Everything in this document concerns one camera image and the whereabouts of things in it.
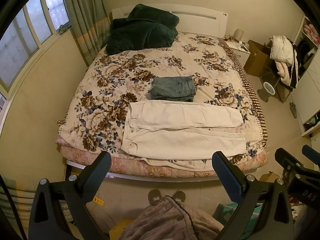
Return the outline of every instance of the cardboard box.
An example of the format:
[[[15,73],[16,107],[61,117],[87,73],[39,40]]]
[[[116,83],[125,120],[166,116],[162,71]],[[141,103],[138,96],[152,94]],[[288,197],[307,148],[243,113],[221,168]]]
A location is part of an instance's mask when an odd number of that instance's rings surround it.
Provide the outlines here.
[[[248,44],[250,56],[244,65],[244,70],[248,75],[260,77],[263,69],[273,62],[270,59],[271,48],[252,40],[249,40]]]
[[[271,183],[274,183],[276,179],[280,179],[280,176],[275,174],[274,172],[272,171],[269,171],[269,173],[267,174],[263,174],[259,181],[264,181],[264,182],[271,182]]]

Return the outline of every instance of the window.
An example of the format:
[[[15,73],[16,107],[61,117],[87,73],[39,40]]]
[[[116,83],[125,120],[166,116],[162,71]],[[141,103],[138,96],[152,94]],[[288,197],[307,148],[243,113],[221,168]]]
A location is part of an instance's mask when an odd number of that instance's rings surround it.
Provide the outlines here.
[[[29,0],[17,14],[0,40],[0,109],[19,72],[68,21],[63,0]]]
[[[4,107],[4,103],[6,102],[4,96],[0,93],[0,114],[1,114],[1,111]]]
[[[60,25],[69,21],[63,0],[46,0],[46,2],[54,28],[58,30]]]

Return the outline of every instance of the gray blanket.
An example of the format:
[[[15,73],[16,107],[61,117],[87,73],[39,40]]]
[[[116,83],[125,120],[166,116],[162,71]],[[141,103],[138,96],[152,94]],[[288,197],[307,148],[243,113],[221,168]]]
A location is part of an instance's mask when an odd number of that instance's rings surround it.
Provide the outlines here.
[[[212,240],[223,225],[203,210],[165,196],[147,207],[119,236],[119,240]]]

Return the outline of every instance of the white pants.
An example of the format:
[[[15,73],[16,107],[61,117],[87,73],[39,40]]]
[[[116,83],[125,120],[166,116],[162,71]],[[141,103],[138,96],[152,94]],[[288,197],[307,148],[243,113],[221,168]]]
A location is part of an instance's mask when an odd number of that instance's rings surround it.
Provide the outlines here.
[[[160,160],[210,159],[216,151],[230,157],[246,151],[244,134],[210,127],[242,123],[240,112],[225,106],[163,100],[130,103],[121,149]]]

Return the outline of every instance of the floral comforter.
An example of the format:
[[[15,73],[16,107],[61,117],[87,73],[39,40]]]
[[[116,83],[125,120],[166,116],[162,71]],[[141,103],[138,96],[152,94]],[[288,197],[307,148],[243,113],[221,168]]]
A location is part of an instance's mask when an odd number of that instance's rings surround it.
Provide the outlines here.
[[[242,114],[244,124],[240,127],[216,128],[245,133],[247,151],[230,157],[231,163],[252,163],[252,158],[265,154],[264,116],[236,56],[222,39],[191,33],[179,33],[171,48],[125,51],[112,56],[102,50],[79,84],[65,119],[58,122],[59,135],[69,146],[90,154],[104,150],[113,159],[185,171],[212,171],[211,160],[154,160],[120,150],[129,103],[148,100],[156,76],[189,75],[197,89],[194,102],[229,106]]]

